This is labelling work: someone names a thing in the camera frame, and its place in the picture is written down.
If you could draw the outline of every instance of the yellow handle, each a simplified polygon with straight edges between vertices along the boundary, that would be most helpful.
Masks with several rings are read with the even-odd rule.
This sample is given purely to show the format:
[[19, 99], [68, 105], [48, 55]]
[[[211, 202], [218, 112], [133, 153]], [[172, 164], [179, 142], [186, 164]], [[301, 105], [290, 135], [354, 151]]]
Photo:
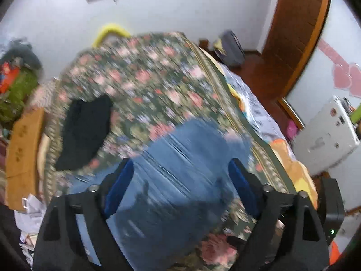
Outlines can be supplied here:
[[114, 33], [120, 37], [130, 38], [131, 34], [127, 32], [124, 28], [111, 23], [106, 26], [103, 26], [103, 28], [100, 30], [98, 37], [95, 39], [94, 43], [92, 44], [93, 48], [99, 47], [100, 43], [104, 40], [104, 38], [110, 34]]

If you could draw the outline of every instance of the blue denim fabric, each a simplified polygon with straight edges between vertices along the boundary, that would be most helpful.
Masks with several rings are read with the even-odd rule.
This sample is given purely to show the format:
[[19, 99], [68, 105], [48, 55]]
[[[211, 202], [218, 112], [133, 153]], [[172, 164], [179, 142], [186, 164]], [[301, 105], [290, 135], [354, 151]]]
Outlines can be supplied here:
[[[192, 119], [133, 158], [134, 176], [107, 224], [136, 271], [165, 270], [191, 251], [220, 222], [237, 195], [227, 166], [239, 158], [247, 167], [250, 140], [225, 138], [213, 122]], [[100, 184], [119, 164], [80, 181], [70, 193]], [[99, 264], [83, 217], [77, 217], [84, 246]]]

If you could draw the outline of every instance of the screw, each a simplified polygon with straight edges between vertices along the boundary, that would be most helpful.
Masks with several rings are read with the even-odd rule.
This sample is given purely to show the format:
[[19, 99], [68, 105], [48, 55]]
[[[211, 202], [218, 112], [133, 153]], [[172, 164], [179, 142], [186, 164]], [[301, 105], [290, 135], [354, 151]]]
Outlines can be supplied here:
[[264, 190], [266, 193], [269, 193], [269, 192], [273, 191], [273, 187], [272, 187], [271, 185], [269, 185], [269, 184], [265, 184], [265, 185], [263, 186], [263, 190]]
[[299, 195], [300, 197], [302, 197], [302, 198], [307, 198], [307, 197], [308, 197], [308, 193], [305, 192], [304, 190], [300, 190], [300, 191], [298, 192], [298, 195]]
[[90, 192], [96, 192], [99, 189], [99, 186], [97, 184], [93, 184], [91, 186], [88, 187], [88, 191]]
[[61, 197], [61, 195], [63, 194], [63, 192], [61, 190], [57, 190], [54, 194], [55, 197], [59, 198]]

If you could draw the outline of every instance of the pink heart decoration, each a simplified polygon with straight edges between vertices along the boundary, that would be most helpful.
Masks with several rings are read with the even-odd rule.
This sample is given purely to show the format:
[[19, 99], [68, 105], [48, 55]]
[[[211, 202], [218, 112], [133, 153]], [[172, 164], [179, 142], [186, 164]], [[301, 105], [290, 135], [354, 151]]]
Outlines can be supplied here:
[[349, 75], [351, 77], [350, 95], [361, 98], [361, 70], [356, 63], [351, 63], [349, 67]]
[[340, 64], [334, 64], [332, 72], [335, 88], [348, 89], [351, 86], [351, 76], [346, 68]]

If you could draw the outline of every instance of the blue gripper pad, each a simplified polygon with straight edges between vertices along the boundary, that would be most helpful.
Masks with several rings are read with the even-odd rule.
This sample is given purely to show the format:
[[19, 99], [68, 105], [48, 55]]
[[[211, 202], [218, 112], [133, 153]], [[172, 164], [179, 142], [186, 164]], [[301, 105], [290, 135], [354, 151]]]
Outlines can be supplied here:
[[243, 164], [233, 158], [228, 163], [229, 177], [243, 203], [246, 212], [258, 218], [261, 213], [262, 204], [262, 184], [257, 177], [248, 172]]
[[123, 199], [125, 191], [127, 190], [129, 183], [133, 178], [134, 165], [131, 159], [127, 161], [123, 169], [121, 169], [120, 167], [121, 165], [114, 173], [112, 173], [118, 174], [118, 178], [115, 180], [113, 186], [105, 197], [103, 214], [106, 219], [117, 211], [120, 202]]

